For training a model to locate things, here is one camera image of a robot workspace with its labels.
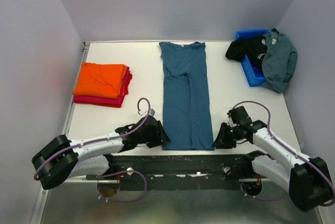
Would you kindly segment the teal blue t shirt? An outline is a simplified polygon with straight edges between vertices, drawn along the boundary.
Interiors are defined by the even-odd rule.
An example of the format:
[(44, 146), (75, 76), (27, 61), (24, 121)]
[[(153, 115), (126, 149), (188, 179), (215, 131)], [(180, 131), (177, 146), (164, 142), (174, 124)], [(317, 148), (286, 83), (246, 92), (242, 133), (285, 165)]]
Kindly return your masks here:
[(213, 150), (206, 45), (160, 42), (163, 61), (164, 150)]

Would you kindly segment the pink t shirt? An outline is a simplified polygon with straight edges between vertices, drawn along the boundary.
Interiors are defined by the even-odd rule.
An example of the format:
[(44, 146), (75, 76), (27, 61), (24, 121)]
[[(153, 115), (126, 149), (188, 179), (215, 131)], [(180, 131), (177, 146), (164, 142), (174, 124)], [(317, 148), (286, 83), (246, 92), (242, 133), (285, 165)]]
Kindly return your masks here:
[(128, 94), (128, 86), (132, 79), (132, 74), (130, 73), (130, 68), (127, 68), (126, 74), (122, 79), (121, 93), (116, 98), (104, 98), (97, 96), (75, 96), (73, 97), (75, 103), (79, 104), (92, 104), (101, 105), (107, 107), (119, 108), (122, 106), (125, 96)]

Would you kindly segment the orange t shirt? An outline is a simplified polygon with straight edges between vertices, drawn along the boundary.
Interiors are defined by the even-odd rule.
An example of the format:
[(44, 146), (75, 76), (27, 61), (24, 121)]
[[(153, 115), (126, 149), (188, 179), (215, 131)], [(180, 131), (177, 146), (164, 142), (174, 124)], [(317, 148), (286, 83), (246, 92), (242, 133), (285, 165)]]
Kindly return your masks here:
[(127, 68), (124, 64), (84, 62), (73, 95), (116, 98), (121, 93), (122, 79)]

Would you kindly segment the grey blue t shirt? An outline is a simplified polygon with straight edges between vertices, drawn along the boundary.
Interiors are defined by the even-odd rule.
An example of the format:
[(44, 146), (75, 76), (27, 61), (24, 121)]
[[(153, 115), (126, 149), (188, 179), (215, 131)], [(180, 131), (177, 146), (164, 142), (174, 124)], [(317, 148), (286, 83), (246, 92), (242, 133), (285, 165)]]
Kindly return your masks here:
[(288, 87), (297, 64), (298, 53), (290, 38), (273, 28), (265, 34), (267, 51), (262, 61), (263, 87), (282, 94)]

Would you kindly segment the black t shirt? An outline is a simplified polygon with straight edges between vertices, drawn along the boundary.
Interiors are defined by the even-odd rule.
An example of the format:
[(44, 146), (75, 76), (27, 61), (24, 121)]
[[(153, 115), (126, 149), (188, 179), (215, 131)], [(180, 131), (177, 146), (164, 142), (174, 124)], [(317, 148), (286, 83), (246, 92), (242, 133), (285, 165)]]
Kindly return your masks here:
[(229, 60), (242, 62), (247, 55), (250, 63), (262, 68), (262, 62), (267, 52), (266, 39), (263, 35), (252, 38), (238, 38), (233, 41), (225, 54)]

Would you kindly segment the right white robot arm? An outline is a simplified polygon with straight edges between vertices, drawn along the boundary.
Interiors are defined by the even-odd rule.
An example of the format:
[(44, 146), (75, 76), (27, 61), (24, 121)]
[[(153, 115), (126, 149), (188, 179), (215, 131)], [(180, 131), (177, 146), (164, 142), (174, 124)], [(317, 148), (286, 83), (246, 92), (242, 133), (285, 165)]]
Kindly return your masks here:
[(303, 154), (275, 135), (270, 129), (271, 114), (267, 122), (254, 121), (239, 102), (227, 115), (229, 121), (221, 124), (213, 147), (232, 149), (244, 140), (260, 148), (243, 156), (235, 170), (238, 179), (255, 175), (270, 179), (303, 212), (334, 205), (334, 185), (326, 162)]

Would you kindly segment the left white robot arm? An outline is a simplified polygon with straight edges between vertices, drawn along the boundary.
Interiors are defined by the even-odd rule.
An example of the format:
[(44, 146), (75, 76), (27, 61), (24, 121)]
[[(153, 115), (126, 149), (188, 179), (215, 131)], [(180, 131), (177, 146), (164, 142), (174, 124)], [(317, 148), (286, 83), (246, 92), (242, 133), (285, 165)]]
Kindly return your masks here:
[(170, 141), (162, 123), (150, 115), (100, 137), (75, 140), (59, 135), (32, 158), (36, 170), (33, 178), (45, 190), (81, 175), (97, 174), (109, 180), (115, 176), (116, 167), (108, 161), (108, 155), (135, 149), (140, 144), (154, 148)]

